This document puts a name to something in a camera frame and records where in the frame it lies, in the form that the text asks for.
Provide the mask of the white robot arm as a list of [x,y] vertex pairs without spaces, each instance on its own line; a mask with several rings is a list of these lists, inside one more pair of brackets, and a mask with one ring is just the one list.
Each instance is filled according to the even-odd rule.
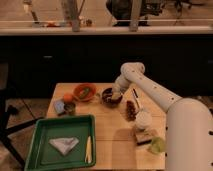
[[136,84],[166,113],[165,171],[213,171],[213,115],[202,102],[183,98],[144,75],[141,62],[124,63],[113,93]]

